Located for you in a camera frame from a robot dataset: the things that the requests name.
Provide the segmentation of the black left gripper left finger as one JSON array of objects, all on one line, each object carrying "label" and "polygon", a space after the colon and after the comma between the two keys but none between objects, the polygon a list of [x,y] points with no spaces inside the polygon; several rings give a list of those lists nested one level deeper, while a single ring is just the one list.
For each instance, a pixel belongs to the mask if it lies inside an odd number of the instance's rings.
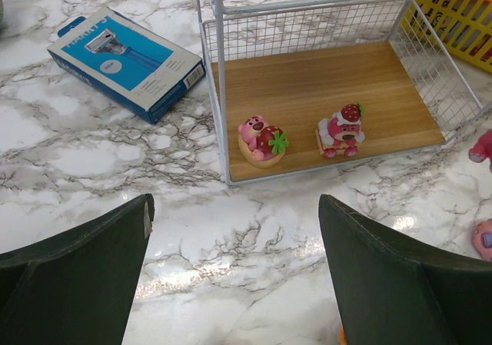
[{"label": "black left gripper left finger", "polygon": [[120,344],[154,220],[142,194],[1,255],[3,344]]}]

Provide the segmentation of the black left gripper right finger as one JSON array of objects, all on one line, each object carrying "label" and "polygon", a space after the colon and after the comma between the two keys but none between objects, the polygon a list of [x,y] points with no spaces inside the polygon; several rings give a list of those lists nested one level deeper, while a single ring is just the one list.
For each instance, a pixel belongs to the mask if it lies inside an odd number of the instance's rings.
[{"label": "black left gripper right finger", "polygon": [[489,344],[491,265],[323,194],[318,216],[348,344]]}]

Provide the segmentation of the pink bear cake car toy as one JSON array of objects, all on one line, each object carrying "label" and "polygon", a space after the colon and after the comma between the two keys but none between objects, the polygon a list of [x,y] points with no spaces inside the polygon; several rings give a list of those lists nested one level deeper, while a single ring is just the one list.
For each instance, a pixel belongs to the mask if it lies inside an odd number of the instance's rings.
[{"label": "pink bear cake car toy", "polygon": [[355,156],[358,145],[365,140],[361,119],[364,108],[361,104],[346,104],[330,118],[323,118],[315,131],[321,156],[334,158],[338,155]]}]

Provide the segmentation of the pink bear strawberry tart toy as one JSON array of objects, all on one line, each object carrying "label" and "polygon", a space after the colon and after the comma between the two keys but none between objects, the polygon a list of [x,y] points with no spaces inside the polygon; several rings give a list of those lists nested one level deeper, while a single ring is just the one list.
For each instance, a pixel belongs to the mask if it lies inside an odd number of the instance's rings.
[{"label": "pink bear strawberry tart toy", "polygon": [[278,126],[255,115],[238,125],[238,145],[250,164],[256,168],[269,168],[284,157],[290,141],[288,134]]}]

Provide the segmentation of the purple bunny pink donut toy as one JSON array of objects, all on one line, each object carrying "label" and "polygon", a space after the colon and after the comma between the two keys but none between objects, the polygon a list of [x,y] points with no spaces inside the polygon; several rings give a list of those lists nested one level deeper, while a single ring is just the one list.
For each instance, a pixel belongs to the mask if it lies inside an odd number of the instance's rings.
[{"label": "purple bunny pink donut toy", "polygon": [[485,261],[492,260],[492,220],[481,221],[472,234],[474,248]]}]

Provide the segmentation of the pink bear lying toy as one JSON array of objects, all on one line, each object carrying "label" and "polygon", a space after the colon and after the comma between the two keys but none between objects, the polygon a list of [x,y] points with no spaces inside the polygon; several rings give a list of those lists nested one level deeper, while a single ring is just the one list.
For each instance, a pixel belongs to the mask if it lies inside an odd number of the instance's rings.
[{"label": "pink bear lying toy", "polygon": [[492,130],[483,133],[468,151],[468,158],[474,163],[482,163],[486,160],[491,161]]}]

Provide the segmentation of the blue razor box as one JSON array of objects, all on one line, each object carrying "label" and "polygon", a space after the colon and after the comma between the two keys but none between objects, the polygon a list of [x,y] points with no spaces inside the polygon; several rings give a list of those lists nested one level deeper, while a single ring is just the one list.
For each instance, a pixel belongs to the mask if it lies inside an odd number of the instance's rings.
[{"label": "blue razor box", "polygon": [[58,31],[48,53],[65,69],[150,124],[202,78],[202,59],[102,7]]}]

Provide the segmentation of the yellow plastic basket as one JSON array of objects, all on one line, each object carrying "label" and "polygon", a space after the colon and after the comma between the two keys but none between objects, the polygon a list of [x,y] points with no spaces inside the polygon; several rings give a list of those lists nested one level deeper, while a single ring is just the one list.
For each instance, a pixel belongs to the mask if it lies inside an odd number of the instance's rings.
[{"label": "yellow plastic basket", "polygon": [[401,24],[422,42],[439,38],[451,55],[491,73],[491,0],[415,0]]}]

